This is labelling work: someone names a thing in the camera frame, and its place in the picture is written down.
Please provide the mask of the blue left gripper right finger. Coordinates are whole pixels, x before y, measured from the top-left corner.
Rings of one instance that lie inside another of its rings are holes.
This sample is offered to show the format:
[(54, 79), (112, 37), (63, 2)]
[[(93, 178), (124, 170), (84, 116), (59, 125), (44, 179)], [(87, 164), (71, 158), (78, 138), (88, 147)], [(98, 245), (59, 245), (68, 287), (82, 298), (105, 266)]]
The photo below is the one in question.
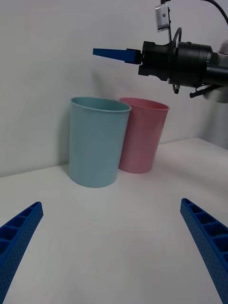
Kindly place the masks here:
[(181, 215), (201, 254), (222, 303), (228, 303), (228, 228), (190, 200)]

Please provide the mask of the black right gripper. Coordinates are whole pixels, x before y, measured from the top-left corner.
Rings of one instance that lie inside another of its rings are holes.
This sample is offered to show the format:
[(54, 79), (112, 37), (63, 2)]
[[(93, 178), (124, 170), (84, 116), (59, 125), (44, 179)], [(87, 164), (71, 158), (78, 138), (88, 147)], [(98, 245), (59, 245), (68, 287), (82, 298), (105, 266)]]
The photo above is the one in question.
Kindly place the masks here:
[[(177, 84), (176, 74), (178, 43), (169, 42), (158, 45), (145, 41), (142, 47), (142, 64), (138, 74), (141, 76), (155, 76), (161, 81)], [(129, 64), (141, 63), (141, 51), (136, 49), (105, 49), (94, 48), (93, 55), (123, 61)]]

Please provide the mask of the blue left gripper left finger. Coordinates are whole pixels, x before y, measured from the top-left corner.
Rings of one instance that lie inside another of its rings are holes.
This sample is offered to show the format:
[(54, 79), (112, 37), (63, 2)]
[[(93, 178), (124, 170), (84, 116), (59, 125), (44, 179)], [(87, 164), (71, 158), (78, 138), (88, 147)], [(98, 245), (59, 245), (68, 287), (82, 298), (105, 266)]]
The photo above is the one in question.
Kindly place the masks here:
[(0, 303), (43, 217), (41, 202), (35, 202), (0, 228)]

